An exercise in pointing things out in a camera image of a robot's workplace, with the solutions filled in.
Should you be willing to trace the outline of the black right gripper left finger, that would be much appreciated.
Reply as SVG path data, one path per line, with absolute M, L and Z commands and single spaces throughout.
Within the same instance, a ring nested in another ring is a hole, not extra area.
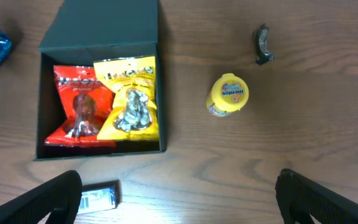
M 82 182 L 75 170 L 50 181 L 0 206 L 0 223 L 73 223 L 80 205 Z

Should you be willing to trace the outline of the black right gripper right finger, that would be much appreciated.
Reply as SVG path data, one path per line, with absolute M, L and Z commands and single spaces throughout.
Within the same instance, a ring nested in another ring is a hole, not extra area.
M 358 223 L 358 204 L 296 173 L 282 169 L 275 184 L 285 224 Z

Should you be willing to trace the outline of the blue Eclipse mints tin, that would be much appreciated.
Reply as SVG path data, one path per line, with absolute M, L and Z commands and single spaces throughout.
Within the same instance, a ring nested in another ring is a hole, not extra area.
M 77 214 L 102 212 L 118 206 L 117 187 L 114 184 L 86 185 L 82 188 Z

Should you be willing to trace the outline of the red Hacks candy bag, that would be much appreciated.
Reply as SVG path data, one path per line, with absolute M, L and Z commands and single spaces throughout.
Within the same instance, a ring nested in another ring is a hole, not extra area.
M 55 65 L 54 80 L 66 121 L 45 139 L 50 146 L 115 147 L 113 140 L 98 140 L 112 111 L 114 93 L 97 78 L 93 67 Z

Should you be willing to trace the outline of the yellow Hacks candy bag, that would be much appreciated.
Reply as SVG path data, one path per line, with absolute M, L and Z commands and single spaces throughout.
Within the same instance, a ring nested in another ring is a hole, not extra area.
M 158 140 L 155 56 L 121 57 L 94 62 L 96 78 L 115 97 L 99 140 Z

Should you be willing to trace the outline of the yellow Mentos gum bottle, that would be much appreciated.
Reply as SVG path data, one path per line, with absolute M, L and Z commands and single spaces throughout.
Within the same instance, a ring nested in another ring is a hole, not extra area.
M 241 110 L 249 99 L 245 81 L 233 73 L 225 73 L 213 85 L 206 99 L 208 111 L 217 117 L 225 117 Z

